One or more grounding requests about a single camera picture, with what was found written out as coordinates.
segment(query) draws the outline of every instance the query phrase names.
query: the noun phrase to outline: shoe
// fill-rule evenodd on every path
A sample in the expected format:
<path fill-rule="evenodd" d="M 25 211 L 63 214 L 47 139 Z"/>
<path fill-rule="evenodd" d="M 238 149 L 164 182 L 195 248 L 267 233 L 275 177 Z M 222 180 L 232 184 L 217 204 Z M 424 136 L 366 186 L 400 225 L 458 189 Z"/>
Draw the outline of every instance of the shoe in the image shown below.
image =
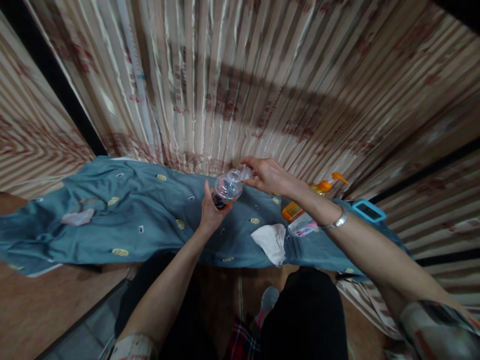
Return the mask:
<path fill-rule="evenodd" d="M 274 308 L 279 299 L 280 292 L 275 286 L 267 287 L 261 296 L 260 312 L 255 316 L 256 328 L 260 331 L 264 323 L 265 317 Z"/>

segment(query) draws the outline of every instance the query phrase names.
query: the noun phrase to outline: curtain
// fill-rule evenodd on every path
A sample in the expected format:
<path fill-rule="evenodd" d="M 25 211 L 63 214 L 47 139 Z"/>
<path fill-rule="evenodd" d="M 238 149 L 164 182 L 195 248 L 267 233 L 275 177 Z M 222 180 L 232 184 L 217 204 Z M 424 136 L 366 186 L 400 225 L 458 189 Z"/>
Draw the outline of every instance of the curtain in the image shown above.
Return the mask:
<path fill-rule="evenodd" d="M 0 191 L 32 199 L 93 158 L 0 12 Z"/>
<path fill-rule="evenodd" d="M 480 150 L 377 205 L 388 214 L 385 222 L 415 260 L 480 248 Z M 433 264 L 424 269 L 480 320 L 479 259 Z M 386 335 L 399 337 L 373 284 L 340 281 L 337 287 Z"/>
<path fill-rule="evenodd" d="M 371 197 L 480 132 L 480 41 L 427 0 L 27 3 L 113 156 Z"/>

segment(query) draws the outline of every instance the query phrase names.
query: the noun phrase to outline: hand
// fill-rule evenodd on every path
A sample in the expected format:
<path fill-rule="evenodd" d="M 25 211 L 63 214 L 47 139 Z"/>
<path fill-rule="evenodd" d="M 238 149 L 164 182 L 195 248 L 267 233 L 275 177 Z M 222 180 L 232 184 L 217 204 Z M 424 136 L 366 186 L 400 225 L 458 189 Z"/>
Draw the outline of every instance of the hand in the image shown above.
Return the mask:
<path fill-rule="evenodd" d="M 233 205 L 229 205 L 222 210 L 218 210 L 214 205 L 214 200 L 212 199 L 212 193 L 214 192 L 213 188 L 209 188 L 209 181 L 205 180 L 205 196 L 201 202 L 201 221 L 199 230 L 205 231 L 208 235 L 212 235 L 215 230 L 217 230 L 225 219 L 227 214 L 232 211 Z"/>
<path fill-rule="evenodd" d="M 241 163 L 252 168 L 253 175 L 258 177 L 258 179 L 244 180 L 243 183 L 267 194 L 291 198 L 291 194 L 299 187 L 307 186 L 304 181 L 297 179 L 281 167 L 274 158 L 258 159 L 247 156 Z"/>

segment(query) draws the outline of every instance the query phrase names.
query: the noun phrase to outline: black pants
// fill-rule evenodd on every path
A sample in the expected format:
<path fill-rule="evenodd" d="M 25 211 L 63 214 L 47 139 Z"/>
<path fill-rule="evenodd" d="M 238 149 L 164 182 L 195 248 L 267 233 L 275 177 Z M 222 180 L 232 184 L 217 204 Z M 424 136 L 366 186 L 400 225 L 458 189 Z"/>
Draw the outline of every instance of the black pants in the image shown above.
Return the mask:
<path fill-rule="evenodd" d="M 174 256 L 157 253 L 138 270 L 121 300 L 115 324 L 116 337 Z M 217 358 L 199 305 L 200 289 L 191 281 L 160 359 Z M 328 275 L 314 268 L 301 267 L 288 276 L 274 309 L 263 323 L 261 355 L 263 359 L 348 359 L 342 300 Z"/>

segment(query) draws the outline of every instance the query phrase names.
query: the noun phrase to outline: plaid fabric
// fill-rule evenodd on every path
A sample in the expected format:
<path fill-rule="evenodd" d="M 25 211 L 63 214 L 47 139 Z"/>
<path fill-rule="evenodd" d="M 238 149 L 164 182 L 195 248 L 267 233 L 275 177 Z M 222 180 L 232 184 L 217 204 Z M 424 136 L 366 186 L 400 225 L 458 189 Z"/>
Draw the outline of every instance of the plaid fabric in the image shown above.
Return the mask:
<path fill-rule="evenodd" d="M 223 360 L 254 359 L 260 359 L 260 339 L 236 318 Z"/>
<path fill-rule="evenodd" d="M 450 306 L 422 300 L 400 316 L 400 332 L 414 359 L 480 359 L 480 325 Z"/>

